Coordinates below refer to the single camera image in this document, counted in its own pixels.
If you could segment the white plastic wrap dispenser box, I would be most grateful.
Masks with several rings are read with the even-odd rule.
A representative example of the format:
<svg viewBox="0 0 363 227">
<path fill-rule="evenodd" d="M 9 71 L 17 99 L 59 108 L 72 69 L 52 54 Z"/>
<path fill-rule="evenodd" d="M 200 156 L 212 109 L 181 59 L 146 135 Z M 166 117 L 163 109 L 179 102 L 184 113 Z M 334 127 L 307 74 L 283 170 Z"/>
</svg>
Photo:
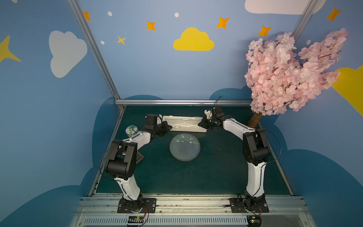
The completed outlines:
<svg viewBox="0 0 363 227">
<path fill-rule="evenodd" d="M 198 126 L 202 121 L 202 117 L 187 117 L 187 116 L 172 116 L 164 115 L 162 120 L 166 121 L 171 126 L 170 131 L 184 131 L 184 132 L 202 132 L 206 133 L 207 129 Z"/>
</svg>

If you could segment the round grey glass plate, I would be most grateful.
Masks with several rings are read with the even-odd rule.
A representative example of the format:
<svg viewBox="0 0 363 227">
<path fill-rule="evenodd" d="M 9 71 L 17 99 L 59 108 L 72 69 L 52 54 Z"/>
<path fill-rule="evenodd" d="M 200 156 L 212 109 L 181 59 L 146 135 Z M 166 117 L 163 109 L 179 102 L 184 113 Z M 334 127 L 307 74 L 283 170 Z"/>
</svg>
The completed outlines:
<svg viewBox="0 0 363 227">
<path fill-rule="evenodd" d="M 172 156 L 183 162 L 194 160 L 201 151 L 200 141 L 189 133 L 180 133 L 174 136 L 169 145 Z"/>
</svg>

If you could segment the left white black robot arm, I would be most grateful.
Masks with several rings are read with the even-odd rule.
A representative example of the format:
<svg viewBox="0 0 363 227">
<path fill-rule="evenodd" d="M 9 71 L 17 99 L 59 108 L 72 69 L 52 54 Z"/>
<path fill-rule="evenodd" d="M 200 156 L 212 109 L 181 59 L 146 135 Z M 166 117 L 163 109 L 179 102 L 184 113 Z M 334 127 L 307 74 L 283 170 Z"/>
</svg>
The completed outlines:
<svg viewBox="0 0 363 227">
<path fill-rule="evenodd" d="M 113 146 L 105 158 L 104 170 L 122 190 L 121 206 L 126 206 L 130 211 L 141 209 L 143 196 L 134 176 L 137 152 L 154 138 L 164 136 L 171 129 L 172 126 L 162 120 L 162 115 L 148 114 L 143 130 L 128 139 L 112 142 Z"/>
</svg>

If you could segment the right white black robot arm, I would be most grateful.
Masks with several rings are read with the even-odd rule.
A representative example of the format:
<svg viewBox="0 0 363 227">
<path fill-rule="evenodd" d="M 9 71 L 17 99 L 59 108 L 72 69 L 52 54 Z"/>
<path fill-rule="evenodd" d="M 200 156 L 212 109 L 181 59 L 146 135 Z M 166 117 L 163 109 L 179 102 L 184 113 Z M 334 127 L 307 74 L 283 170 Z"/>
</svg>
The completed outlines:
<svg viewBox="0 0 363 227">
<path fill-rule="evenodd" d="M 221 106 L 207 109 L 204 114 L 198 126 L 204 129 L 219 127 L 243 141 L 243 156 L 248 164 L 248 183 L 244 205 L 250 210 L 258 205 L 263 206 L 266 203 L 264 174 L 271 153 L 265 131 L 248 127 L 234 118 L 226 116 Z"/>
</svg>

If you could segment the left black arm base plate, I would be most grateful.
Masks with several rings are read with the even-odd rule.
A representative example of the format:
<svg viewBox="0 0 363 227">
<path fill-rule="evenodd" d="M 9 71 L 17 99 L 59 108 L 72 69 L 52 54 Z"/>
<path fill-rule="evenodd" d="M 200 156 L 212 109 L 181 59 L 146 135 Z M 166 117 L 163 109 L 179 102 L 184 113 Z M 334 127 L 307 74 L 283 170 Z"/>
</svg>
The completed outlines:
<svg viewBox="0 0 363 227">
<path fill-rule="evenodd" d="M 156 198 L 141 198 L 136 201 L 121 198 L 117 213 L 145 213 L 145 211 L 147 211 L 147 213 L 155 213 L 156 205 Z"/>
</svg>

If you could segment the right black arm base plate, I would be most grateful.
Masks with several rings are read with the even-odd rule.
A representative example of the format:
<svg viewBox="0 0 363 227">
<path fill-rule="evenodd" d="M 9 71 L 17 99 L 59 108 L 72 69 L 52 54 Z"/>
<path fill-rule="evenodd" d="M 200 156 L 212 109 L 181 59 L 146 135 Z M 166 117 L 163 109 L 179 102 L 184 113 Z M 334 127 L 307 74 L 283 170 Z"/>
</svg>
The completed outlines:
<svg viewBox="0 0 363 227">
<path fill-rule="evenodd" d="M 232 213 L 269 213 L 269 207 L 263 197 L 258 198 L 230 198 Z"/>
</svg>

